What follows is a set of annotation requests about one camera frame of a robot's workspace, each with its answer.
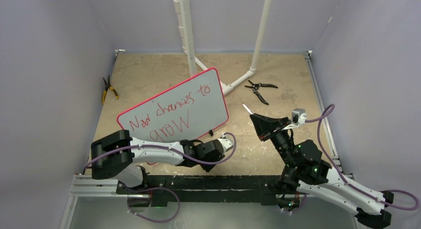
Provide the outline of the red framed whiteboard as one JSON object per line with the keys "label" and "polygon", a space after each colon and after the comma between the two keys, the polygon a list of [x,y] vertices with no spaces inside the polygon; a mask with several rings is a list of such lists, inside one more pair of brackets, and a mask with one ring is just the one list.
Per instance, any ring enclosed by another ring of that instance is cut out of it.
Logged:
{"label": "red framed whiteboard", "polygon": [[194,140],[229,119],[215,68],[203,71],[120,113],[117,122],[130,136],[150,142]]}

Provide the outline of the red capped whiteboard marker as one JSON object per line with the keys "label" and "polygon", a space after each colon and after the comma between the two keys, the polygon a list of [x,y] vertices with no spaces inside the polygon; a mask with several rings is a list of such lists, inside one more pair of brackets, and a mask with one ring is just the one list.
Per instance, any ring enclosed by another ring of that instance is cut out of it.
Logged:
{"label": "red capped whiteboard marker", "polygon": [[246,104],[244,104],[244,103],[242,103],[242,106],[245,108],[245,110],[250,114],[250,115],[252,115],[253,114],[253,112],[249,109],[249,107],[246,105]]}

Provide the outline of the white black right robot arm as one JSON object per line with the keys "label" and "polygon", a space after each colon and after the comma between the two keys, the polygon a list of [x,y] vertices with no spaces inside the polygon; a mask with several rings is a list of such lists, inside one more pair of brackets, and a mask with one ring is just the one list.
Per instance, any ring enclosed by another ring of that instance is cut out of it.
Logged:
{"label": "white black right robot arm", "polygon": [[345,177],[332,163],[322,160],[322,152],[312,140],[295,144],[293,129],[306,122],[304,109],[294,109],[290,119],[271,118],[257,113],[250,119],[260,141],[271,141],[285,166],[279,179],[283,192],[311,194],[336,204],[372,229],[384,229],[392,215],[383,201],[392,203],[393,193],[375,191]]}

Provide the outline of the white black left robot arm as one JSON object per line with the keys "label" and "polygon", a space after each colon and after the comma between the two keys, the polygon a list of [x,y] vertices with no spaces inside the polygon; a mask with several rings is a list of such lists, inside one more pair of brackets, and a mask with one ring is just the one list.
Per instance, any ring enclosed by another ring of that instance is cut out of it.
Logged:
{"label": "white black left robot arm", "polygon": [[209,172],[234,153],[236,138],[224,133],[208,142],[197,139],[171,143],[150,142],[130,136],[128,130],[119,130],[91,144],[91,159],[85,169],[91,169],[93,179],[117,179],[137,194],[147,190],[146,171],[138,163],[164,163],[172,166],[199,165]]}

